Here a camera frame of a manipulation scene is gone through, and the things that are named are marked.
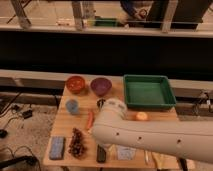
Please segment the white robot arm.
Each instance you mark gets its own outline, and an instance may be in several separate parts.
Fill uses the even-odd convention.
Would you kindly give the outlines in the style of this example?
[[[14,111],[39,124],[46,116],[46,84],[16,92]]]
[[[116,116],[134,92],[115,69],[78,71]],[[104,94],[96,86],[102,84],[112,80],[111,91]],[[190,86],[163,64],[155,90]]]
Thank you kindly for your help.
[[[92,127],[102,147],[112,144],[213,163],[212,121],[131,121],[126,104],[107,99]]]

